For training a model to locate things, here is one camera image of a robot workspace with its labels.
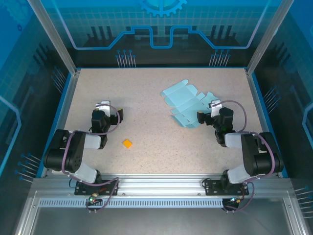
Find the aluminium mounting rail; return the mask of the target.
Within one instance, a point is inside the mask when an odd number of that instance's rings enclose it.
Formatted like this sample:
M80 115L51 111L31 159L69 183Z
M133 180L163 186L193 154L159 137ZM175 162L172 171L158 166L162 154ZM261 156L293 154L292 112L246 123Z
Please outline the aluminium mounting rail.
M103 174L104 180L119 178L118 197L124 198L197 198L204 197L202 181L220 179L219 174ZM73 197L74 189L68 186L65 175L48 175L34 179L29 197ZM257 198L294 197L289 178L271 176L253 181Z

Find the aluminium frame post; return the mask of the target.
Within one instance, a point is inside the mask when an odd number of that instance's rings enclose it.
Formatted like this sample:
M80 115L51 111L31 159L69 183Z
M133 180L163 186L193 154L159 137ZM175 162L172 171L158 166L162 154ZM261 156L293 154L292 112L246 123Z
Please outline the aluminium frame post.
M256 69L260 60L262 59L266 49L270 45L273 37L277 33L281 23L283 22L286 14L292 6L294 0L282 0L277 8L271 22L269 23L267 30L265 31L259 45L257 46L248 66L246 69L247 76L252 76L252 73Z
M50 16L44 8L41 0L27 0L36 17L44 28L47 36L54 45L64 65L68 69L69 73L73 76L77 74L77 67L75 66L65 44L63 43L56 27L54 26Z

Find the steel shelf panel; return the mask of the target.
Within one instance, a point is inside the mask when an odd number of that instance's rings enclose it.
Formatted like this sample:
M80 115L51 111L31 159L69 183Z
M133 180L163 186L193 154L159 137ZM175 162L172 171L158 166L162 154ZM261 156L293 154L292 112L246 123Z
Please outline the steel shelf panel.
M96 213L59 198L27 200L13 235L310 235L290 198L255 198L241 211L196 207L133 208L119 198Z

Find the aluminium side rail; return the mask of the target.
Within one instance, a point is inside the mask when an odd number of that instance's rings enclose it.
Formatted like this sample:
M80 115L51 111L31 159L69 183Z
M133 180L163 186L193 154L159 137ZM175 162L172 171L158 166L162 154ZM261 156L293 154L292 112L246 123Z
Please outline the aluminium side rail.
M49 145L52 141L55 131L57 129L63 129L65 127L80 72L81 72L81 69L78 69L75 75L71 75L71 74L68 75L68 78L66 80L66 83L65 83L65 86L64 86L64 89L61 94L61 98L60 98L60 101L56 110L52 127L50 129L50 133L47 139L47 143L46 143L44 154L43 154L43 160L45 158L45 154L48 151Z
M278 153L281 154L255 73L253 72L252 75L248 75L247 79L248 79L252 97L256 106L256 110L257 110L257 114L260 120L262 131L270 132L273 135L273 139L276 144Z

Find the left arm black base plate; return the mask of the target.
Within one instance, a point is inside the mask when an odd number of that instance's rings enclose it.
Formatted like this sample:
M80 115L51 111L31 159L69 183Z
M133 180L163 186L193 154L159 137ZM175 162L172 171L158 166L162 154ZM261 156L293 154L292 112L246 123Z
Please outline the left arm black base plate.
M79 196L91 196L93 193L98 193L100 196L109 196L116 182L117 181L115 180L109 184L97 187L77 182L74 194Z

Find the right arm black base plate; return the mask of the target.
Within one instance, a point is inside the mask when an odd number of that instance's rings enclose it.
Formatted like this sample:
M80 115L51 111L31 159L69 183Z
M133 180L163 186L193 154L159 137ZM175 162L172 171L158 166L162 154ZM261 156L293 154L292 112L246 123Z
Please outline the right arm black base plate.
M246 196L248 187L243 184L222 184L220 180L204 179L201 183L206 196Z

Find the light blue paper box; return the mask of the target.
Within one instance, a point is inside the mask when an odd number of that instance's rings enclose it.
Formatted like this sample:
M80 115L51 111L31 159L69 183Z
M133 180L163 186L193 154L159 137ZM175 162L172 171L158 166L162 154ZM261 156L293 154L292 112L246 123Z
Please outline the light blue paper box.
M188 82L187 79L184 79L176 83L163 90L161 96L164 97L167 105L172 108L172 118L176 123L181 127L192 129L200 125L197 112L210 113L210 104L220 100L211 92L207 94L199 93L198 89Z

